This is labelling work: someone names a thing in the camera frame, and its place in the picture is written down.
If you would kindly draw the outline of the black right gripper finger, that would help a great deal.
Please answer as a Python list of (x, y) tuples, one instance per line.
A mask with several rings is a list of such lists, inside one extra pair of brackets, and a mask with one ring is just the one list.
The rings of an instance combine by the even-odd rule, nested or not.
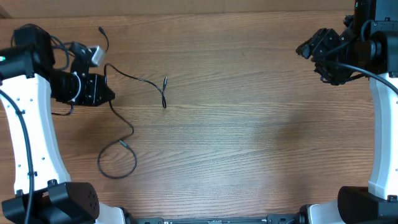
[(320, 43), (331, 43), (330, 29), (319, 29), (307, 42), (308, 45), (318, 45)]
[(303, 43), (296, 48), (295, 52), (297, 53), (297, 55), (305, 59), (309, 59), (310, 56), (312, 56), (313, 50), (310, 44)]

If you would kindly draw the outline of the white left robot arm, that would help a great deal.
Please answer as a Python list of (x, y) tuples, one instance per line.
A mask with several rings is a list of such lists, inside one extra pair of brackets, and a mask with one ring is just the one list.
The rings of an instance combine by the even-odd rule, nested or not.
[(105, 77), (90, 73), (105, 52), (73, 43), (71, 70), (54, 68), (49, 44), (1, 51), (1, 101), (16, 164), (15, 196), (2, 202), (13, 223), (130, 223), (125, 209), (99, 201), (87, 182), (72, 182), (58, 149), (51, 100), (99, 106), (114, 98)]

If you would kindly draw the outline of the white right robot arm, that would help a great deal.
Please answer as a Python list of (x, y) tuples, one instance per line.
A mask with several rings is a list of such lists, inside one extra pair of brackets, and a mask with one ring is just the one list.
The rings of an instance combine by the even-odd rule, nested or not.
[(355, 12), (346, 29), (320, 29), (296, 53), (323, 83), (368, 78), (374, 103), (373, 169), (365, 187), (343, 186), (337, 199), (304, 208), (306, 223), (397, 223), (397, 15)]

